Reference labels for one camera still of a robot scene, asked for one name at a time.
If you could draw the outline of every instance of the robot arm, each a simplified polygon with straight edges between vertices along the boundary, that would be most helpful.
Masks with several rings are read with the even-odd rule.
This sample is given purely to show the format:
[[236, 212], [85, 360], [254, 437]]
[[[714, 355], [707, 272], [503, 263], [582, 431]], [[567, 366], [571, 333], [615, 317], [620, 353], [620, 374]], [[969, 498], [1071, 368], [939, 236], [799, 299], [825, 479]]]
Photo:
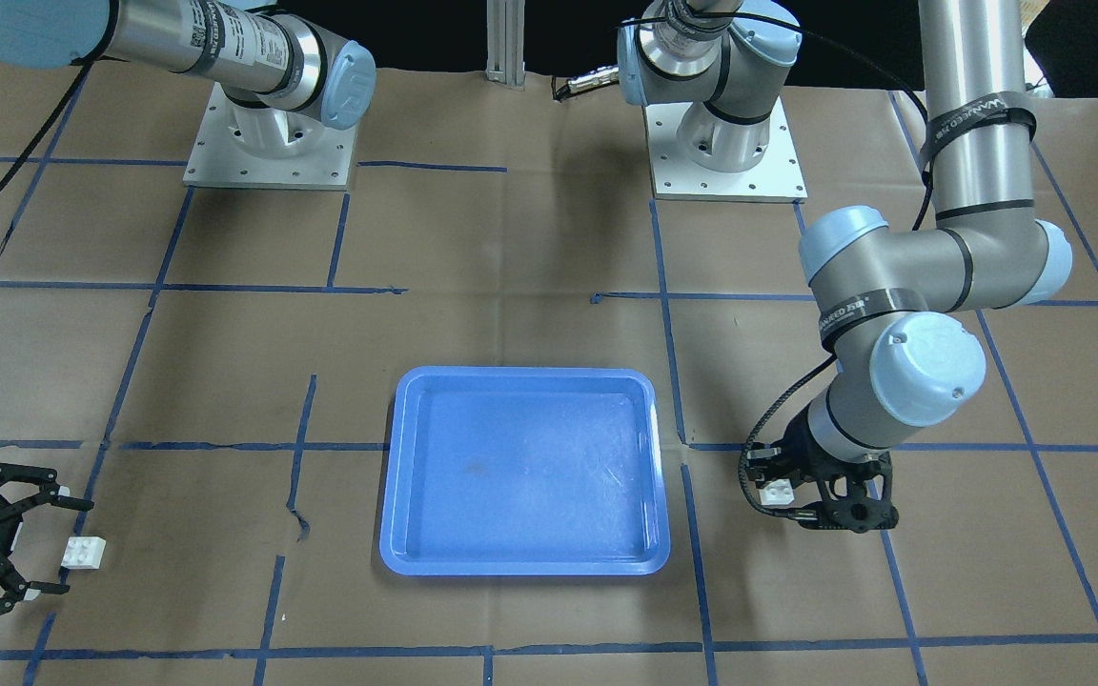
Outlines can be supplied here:
[[[1062, 229], [1033, 212], [1019, 3], [920, 8], [929, 105], [944, 112], [928, 123], [922, 150], [933, 156], [937, 227], [893, 234], [875, 210], [855, 206], [807, 228], [798, 251], [841, 372], [784, 438], [741, 461], [758, 487], [818, 483], [820, 502], [792, 511], [809, 529], [896, 525], [888, 449], [981, 387], [979, 342], [941, 313], [1050, 299], [1072, 269]], [[867, 487], [876, 477], [879, 498]]]
[[376, 64], [352, 40], [216, 0], [0, 0], [0, 60], [51, 69], [101, 55], [222, 83], [236, 103], [347, 130], [374, 92]]
[[690, 159], [708, 170], [750, 170], [770, 145], [770, 114], [802, 43], [798, 25], [771, 0], [657, 0], [617, 44], [629, 104], [693, 103], [676, 130]]

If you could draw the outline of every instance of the lego block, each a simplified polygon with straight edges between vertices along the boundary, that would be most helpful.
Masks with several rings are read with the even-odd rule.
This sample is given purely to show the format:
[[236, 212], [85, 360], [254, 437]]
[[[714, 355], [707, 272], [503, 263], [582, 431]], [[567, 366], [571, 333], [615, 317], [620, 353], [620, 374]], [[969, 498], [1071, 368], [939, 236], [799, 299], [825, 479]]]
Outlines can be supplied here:
[[104, 539], [96, 536], [70, 536], [61, 565], [66, 569], [100, 569], [104, 558]]
[[762, 505], [789, 505], [794, 503], [794, 487], [786, 479], [766, 483], [762, 492]]

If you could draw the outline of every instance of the ur robot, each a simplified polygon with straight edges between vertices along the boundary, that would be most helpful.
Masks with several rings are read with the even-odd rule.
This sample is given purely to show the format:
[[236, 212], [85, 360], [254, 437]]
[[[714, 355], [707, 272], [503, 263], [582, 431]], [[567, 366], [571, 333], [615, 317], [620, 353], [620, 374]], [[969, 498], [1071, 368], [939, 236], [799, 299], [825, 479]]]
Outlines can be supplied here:
[[189, 185], [332, 190], [374, 92], [362, 45], [291, 13], [217, 0], [0, 0], [0, 60], [52, 69], [100, 57], [217, 82]]
[[[741, 481], [762, 495], [751, 504], [807, 529], [896, 526], [889, 449], [946, 420], [985, 379], [979, 341], [950, 313], [1037, 303], [1071, 274], [1071, 244], [1034, 213], [1037, 121], [1023, 95], [1018, 0], [919, 5], [928, 104], [941, 112], [921, 150], [935, 227], [892, 232], [869, 206], [807, 227], [798, 257], [820, 310], [820, 344], [840, 372], [784, 437], [751, 437], [740, 456]], [[785, 21], [731, 18], [737, 10]], [[727, 175], [753, 169], [784, 131], [766, 125], [798, 47], [784, 23], [794, 19], [768, 0], [657, 0], [618, 42], [625, 98], [688, 103], [675, 138], [692, 161]], [[647, 123], [653, 130], [649, 113]], [[818, 502], [765, 507], [810, 482]]]

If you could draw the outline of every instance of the light blue joint cover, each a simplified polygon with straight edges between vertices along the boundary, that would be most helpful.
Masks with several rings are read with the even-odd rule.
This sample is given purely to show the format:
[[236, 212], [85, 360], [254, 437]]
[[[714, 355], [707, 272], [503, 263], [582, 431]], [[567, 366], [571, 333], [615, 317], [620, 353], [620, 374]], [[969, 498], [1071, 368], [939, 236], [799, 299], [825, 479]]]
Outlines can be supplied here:
[[[794, 18], [794, 14], [778, 3], [772, 3], [771, 0], [746, 0], [740, 7], [740, 12], [762, 14], [791, 25], [798, 25], [798, 19]], [[780, 67], [794, 65], [794, 60], [798, 57], [798, 45], [803, 44], [803, 35], [797, 31], [750, 18], [737, 18], [732, 22], [732, 34], [749, 50], [758, 53]]]
[[617, 70], [626, 103], [646, 108], [649, 103], [641, 83], [641, 47], [638, 47], [637, 31], [636, 25], [621, 26], [617, 35]]
[[328, 70], [322, 100], [322, 123], [329, 128], [350, 128], [367, 113], [376, 92], [376, 58], [354, 40]]
[[88, 56], [109, 31], [109, 0], [0, 0], [0, 61], [55, 69]]
[[911, 313], [879, 335], [871, 351], [871, 386], [898, 421], [927, 427], [955, 414], [981, 390], [986, 355], [953, 317]]
[[1011, 307], [1049, 300], [1057, 291], [1062, 290], [1062, 286], [1066, 285], [1066, 280], [1071, 278], [1071, 269], [1073, 268], [1075, 257], [1071, 249], [1071, 243], [1066, 239], [1062, 228], [1046, 221], [1037, 221], [1037, 223], [1044, 229], [1045, 237], [1050, 239], [1050, 256], [1044, 260], [1044, 269], [1041, 270], [1041, 278], [1037, 279], [1037, 284], [1032, 285], [1032, 290], [1028, 291], [1028, 295], [1023, 295], [1023, 299], [1019, 303], [1011, 305]]
[[798, 239], [798, 260], [803, 262], [807, 283], [811, 283], [816, 272], [824, 269], [828, 260], [837, 257], [837, 252], [872, 230], [885, 226], [888, 226], [888, 222], [879, 210], [866, 205], [833, 210], [819, 217], [803, 232], [803, 238]]

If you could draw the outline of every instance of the blue tray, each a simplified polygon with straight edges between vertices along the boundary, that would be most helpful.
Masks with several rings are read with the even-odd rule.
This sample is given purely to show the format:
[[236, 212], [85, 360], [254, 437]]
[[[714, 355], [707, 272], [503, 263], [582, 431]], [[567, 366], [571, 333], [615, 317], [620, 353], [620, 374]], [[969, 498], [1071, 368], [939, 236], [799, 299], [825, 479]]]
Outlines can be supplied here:
[[397, 574], [651, 574], [654, 390], [634, 370], [418, 368], [396, 387], [379, 552]]

